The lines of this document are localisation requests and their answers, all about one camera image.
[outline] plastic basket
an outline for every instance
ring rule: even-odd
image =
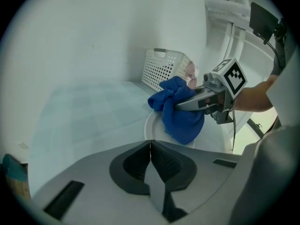
[[[174,76],[179,76],[188,83],[191,78],[187,76],[187,71],[191,63],[187,55],[182,52],[159,48],[148,49],[142,82],[155,91],[162,90],[159,86],[161,81]]]

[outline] blue towel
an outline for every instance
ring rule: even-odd
[[[186,81],[175,76],[159,84],[164,90],[148,99],[148,104],[155,111],[163,111],[162,121],[165,131],[181,144],[188,144],[200,133],[204,124],[201,111],[188,112],[174,110],[173,105],[189,98],[196,92],[187,86]]]

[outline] pink cloth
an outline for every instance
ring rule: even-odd
[[[187,86],[190,89],[196,88],[197,78],[196,78],[196,75],[195,75],[195,64],[193,62],[189,65],[189,69],[187,71],[187,76],[189,78],[191,78],[191,80],[188,82]]]

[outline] white wall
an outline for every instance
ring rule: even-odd
[[[204,0],[27,0],[0,47],[0,159],[27,162],[49,95],[74,81],[141,79],[144,52],[206,43]]]

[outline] white laundry basket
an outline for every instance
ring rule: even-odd
[[[174,76],[179,76],[188,83],[191,78],[187,76],[187,71],[191,63],[187,55],[182,52],[160,48],[147,49],[142,82],[155,91],[162,90],[159,86],[161,81]]]

